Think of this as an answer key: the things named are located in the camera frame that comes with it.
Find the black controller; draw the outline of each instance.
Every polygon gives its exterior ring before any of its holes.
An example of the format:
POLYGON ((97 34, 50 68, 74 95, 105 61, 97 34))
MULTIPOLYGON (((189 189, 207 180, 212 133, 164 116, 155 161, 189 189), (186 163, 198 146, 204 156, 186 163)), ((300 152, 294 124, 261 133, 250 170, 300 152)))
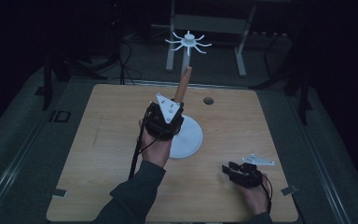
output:
POLYGON ((247 189, 255 188, 263 183, 263 175, 253 164, 245 162, 238 165, 230 161, 228 167, 222 165, 222 171, 229 176, 229 180, 247 189))
POLYGON ((182 117, 183 103, 180 104, 179 110, 170 123, 166 123, 161 109, 158 104, 151 103, 148 110, 150 111, 146 117, 145 127, 147 132, 158 140, 169 140, 180 132, 184 118, 182 117))

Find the dark sleeve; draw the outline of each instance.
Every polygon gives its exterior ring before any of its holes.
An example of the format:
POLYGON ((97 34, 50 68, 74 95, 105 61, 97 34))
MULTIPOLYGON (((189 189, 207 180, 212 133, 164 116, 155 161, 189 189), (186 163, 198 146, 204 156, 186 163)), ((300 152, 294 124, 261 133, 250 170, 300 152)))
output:
POLYGON ((269 213, 261 213, 257 216, 252 217, 249 221, 245 222, 246 224, 272 224, 271 217, 269 216, 269 213))
POLYGON ((161 167, 142 161, 139 171, 132 179, 110 192, 112 200, 92 223, 145 223, 164 175, 165 170, 161 167))

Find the white metal frame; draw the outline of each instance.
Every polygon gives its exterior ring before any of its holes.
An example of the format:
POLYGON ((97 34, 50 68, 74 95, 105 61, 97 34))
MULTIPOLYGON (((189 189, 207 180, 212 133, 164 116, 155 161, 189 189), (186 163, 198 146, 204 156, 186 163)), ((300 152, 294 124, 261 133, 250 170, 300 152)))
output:
MULTIPOLYGON (((255 15, 256 6, 252 6, 249 16, 246 20, 230 19, 230 18, 216 18, 175 14, 175 0, 171 0, 171 25, 170 25, 170 40, 174 40, 173 32, 178 30, 193 30, 205 31, 227 34, 241 35, 240 44, 234 48, 235 57, 240 77, 246 76, 245 65, 242 58, 242 51, 245 45, 246 37, 249 34, 249 28, 252 24, 255 15)), ((173 70, 174 59, 174 44, 169 45, 166 70, 171 72, 173 70)))

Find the floor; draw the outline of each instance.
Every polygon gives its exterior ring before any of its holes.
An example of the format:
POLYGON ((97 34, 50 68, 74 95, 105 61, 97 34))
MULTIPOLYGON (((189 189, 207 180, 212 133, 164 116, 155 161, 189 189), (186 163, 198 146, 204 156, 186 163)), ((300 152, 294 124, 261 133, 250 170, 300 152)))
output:
MULTIPOLYGON (((43 85, 43 69, 33 74, 0 118, 0 224, 49 223, 46 212, 48 191, 54 189, 65 164, 78 123, 92 88, 97 83, 119 84, 124 72, 127 85, 174 84, 180 76, 182 53, 178 52, 174 70, 165 71, 168 45, 166 27, 154 27, 151 40, 136 33, 125 36, 121 58, 128 62, 98 71, 106 80, 97 80, 72 70, 68 83, 53 82, 53 102, 42 111, 43 97, 34 95, 43 85), (53 122, 53 111, 69 111, 68 122, 53 122)), ((243 53, 247 77, 239 77, 234 60, 235 41, 205 36, 206 54, 193 53, 191 85, 247 89, 270 78, 282 62, 290 41, 280 37, 268 52, 271 41, 265 35, 251 35, 243 53)), ((277 148, 283 170, 302 215, 295 223, 358 223, 358 174, 351 165, 340 136, 318 99, 310 90, 308 125, 298 118, 298 94, 286 96, 282 80, 256 91, 277 148)))

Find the person's left hand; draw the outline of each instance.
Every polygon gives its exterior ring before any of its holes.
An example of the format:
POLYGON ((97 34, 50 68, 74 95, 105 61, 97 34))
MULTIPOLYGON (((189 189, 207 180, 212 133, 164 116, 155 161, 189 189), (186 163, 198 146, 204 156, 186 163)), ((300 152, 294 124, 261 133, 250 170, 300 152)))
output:
MULTIPOLYGON (((139 127, 142 128, 141 119, 139 120, 139 127)), ((151 136, 147 132, 147 129, 144 129, 144 134, 142 135, 141 150, 149 146, 149 144, 151 144, 155 140, 156 138, 151 136)), ((144 159, 144 161, 153 162, 157 166, 164 168, 168 158, 170 157, 171 145, 172 139, 166 141, 157 140, 142 152, 142 158, 144 159)))

